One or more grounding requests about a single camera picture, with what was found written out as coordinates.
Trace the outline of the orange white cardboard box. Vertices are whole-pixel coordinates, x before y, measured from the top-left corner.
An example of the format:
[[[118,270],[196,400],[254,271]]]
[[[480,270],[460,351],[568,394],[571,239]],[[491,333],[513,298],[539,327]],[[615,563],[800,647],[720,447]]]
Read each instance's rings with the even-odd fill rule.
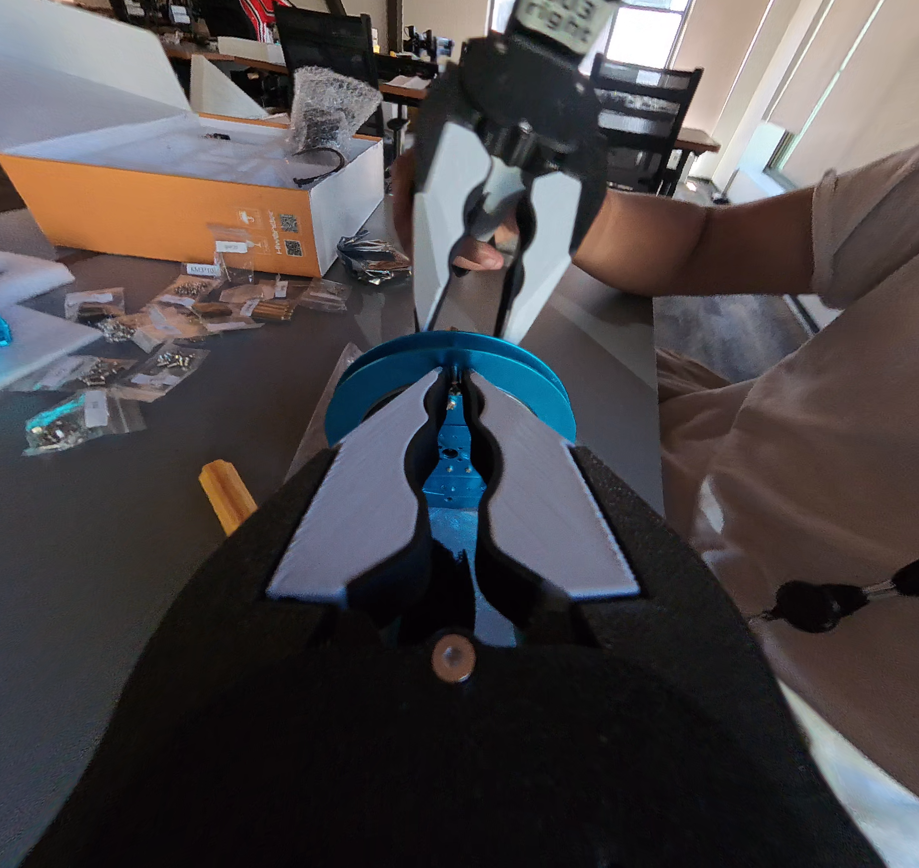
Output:
[[[289,129],[201,116],[158,36],[50,0],[1,0],[2,168],[54,245],[320,277],[384,196],[380,139],[289,153]]]

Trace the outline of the yellow-handled screwdriver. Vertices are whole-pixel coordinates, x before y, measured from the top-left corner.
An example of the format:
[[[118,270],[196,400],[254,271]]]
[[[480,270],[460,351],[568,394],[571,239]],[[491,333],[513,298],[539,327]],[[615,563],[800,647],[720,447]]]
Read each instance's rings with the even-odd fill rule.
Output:
[[[228,461],[218,459],[204,465],[199,482],[226,536],[258,510],[240,474]]]

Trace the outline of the large window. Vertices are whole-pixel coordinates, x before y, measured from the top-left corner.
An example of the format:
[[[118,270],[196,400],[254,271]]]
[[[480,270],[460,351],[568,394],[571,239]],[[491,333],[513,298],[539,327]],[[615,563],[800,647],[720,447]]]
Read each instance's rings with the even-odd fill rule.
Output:
[[[489,29],[505,31],[515,0],[489,1]],[[594,58],[664,68],[679,46],[684,22],[694,0],[623,0],[583,59],[589,73]]]

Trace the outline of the white window blinds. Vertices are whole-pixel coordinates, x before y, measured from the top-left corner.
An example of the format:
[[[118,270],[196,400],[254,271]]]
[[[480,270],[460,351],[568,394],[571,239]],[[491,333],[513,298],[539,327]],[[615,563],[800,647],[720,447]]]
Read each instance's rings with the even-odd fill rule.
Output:
[[[918,0],[693,0],[672,63],[718,145],[688,178],[736,200],[917,145]]]

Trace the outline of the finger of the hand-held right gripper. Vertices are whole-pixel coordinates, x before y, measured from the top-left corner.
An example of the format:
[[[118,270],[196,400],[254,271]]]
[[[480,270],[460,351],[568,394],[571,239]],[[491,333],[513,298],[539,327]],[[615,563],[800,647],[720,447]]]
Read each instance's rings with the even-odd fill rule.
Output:
[[[525,202],[519,245],[504,278],[494,336],[518,345],[571,264],[581,183],[566,173],[536,178]]]
[[[430,332],[452,277],[453,251],[466,232],[466,206],[478,199],[492,168],[476,134],[447,122],[413,205],[413,296],[418,328]]]

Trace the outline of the white foam sheet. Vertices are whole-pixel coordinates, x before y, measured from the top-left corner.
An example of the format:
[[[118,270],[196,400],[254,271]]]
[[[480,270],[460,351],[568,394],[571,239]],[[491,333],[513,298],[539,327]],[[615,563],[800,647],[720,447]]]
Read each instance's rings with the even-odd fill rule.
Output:
[[[39,257],[1,253],[1,318],[9,343],[1,347],[1,387],[101,338],[96,329],[29,309],[25,301],[75,281],[64,265]]]

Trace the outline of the clear plastic bag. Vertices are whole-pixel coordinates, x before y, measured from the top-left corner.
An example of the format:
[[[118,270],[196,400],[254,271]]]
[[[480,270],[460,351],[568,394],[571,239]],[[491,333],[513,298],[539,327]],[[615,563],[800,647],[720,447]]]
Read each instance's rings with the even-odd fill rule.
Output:
[[[340,353],[336,365],[330,374],[325,388],[319,397],[313,414],[310,417],[307,429],[293,456],[291,465],[284,477],[284,482],[289,481],[303,466],[316,454],[328,448],[328,439],[325,433],[325,417],[332,396],[345,371],[359,358],[363,351],[354,343],[348,343]]]

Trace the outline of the pile of small hardware bags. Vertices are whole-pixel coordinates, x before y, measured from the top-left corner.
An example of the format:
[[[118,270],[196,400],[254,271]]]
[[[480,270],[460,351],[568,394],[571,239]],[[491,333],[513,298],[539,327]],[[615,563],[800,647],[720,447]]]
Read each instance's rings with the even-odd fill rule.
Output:
[[[109,345],[134,346],[138,358],[78,351],[54,359],[8,388],[15,392],[63,393],[62,401],[25,421],[23,456],[50,456],[90,442],[145,428],[141,406],[156,402],[193,377],[209,355],[209,339],[253,332],[292,321],[297,308],[338,313],[350,287],[314,278],[295,283],[233,284],[241,278],[219,260],[192,266],[143,308],[125,310],[123,288],[68,293],[64,319],[98,334]]]

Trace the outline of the red white jacket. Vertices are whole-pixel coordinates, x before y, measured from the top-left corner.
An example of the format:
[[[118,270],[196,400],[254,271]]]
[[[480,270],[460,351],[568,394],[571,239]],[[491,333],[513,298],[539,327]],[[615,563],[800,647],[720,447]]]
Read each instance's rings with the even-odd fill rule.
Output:
[[[257,41],[264,44],[278,42],[276,8],[292,7],[289,0],[240,0],[244,11],[253,23]]]

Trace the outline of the black mesh office chair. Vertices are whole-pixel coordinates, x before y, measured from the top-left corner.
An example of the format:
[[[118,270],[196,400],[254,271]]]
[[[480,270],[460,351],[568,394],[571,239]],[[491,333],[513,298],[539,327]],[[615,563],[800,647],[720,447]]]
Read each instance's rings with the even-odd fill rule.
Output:
[[[687,161],[671,167],[685,115],[704,69],[642,67],[594,55],[590,81],[607,142],[606,182],[629,192],[671,197]]]

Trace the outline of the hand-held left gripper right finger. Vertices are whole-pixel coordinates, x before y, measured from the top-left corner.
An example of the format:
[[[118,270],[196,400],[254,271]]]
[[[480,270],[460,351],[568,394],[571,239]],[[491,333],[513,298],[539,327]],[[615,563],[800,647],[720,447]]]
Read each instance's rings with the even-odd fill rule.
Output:
[[[623,550],[572,455],[528,407],[466,375],[477,459],[486,461],[475,550],[488,601],[609,601],[639,595]]]

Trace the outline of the dark bag of parts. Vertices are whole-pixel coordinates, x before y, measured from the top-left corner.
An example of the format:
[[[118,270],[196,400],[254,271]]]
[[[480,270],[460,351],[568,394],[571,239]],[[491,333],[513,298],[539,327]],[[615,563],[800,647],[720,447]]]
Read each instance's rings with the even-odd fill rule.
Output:
[[[407,281],[412,262],[391,242],[373,238],[363,229],[337,243],[340,261],[349,275],[371,286]]]

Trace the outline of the person's right forearm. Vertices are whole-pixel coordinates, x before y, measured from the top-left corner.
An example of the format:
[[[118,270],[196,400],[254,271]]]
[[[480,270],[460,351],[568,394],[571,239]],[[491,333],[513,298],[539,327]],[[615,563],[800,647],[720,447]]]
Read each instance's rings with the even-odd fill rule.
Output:
[[[811,291],[813,188],[703,207],[609,190],[572,261],[629,295],[784,296]]]

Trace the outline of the bubble wrap bundle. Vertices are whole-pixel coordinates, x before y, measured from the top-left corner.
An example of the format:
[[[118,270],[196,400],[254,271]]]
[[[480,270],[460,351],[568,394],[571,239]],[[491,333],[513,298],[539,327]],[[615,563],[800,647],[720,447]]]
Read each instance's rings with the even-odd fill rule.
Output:
[[[351,140],[378,111],[378,87],[319,66],[295,70],[288,150],[291,155],[333,151],[345,160]]]

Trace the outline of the blue round metal turntable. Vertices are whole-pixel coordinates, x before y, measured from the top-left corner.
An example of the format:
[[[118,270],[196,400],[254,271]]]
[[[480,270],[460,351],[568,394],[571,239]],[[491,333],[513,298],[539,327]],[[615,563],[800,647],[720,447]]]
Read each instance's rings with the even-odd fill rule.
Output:
[[[525,405],[565,440],[574,443],[576,421],[568,393],[538,357],[502,339],[468,332],[405,335],[377,345],[347,369],[325,417],[329,445],[336,445],[402,390],[433,369],[474,371]],[[486,483],[471,462],[471,434],[462,408],[446,413],[438,435],[439,460],[424,485],[428,506],[475,512]]]

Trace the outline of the person's beige shirt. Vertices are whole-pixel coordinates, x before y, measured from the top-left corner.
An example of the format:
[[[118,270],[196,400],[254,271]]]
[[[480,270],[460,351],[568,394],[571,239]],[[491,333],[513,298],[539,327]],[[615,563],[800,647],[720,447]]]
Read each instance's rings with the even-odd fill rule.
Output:
[[[918,556],[917,148],[814,189],[814,293],[840,315],[758,378],[657,353],[665,517],[748,619],[792,581]]]

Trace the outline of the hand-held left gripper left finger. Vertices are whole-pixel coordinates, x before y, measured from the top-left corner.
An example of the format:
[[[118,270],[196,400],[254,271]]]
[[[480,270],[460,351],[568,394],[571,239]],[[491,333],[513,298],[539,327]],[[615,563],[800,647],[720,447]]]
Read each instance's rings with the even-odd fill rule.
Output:
[[[268,586],[304,602],[419,602],[431,580],[423,487],[449,389],[433,369],[339,443]]]

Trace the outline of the person's right hand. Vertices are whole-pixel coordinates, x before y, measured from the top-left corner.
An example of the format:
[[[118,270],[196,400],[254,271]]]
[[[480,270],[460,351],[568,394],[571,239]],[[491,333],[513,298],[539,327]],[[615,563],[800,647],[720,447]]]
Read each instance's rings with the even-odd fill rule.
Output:
[[[414,208],[416,194],[415,150],[405,150],[390,168],[392,222],[403,252],[414,258]],[[504,268],[504,255],[489,242],[475,239],[460,243],[453,268],[460,272],[489,272]]]

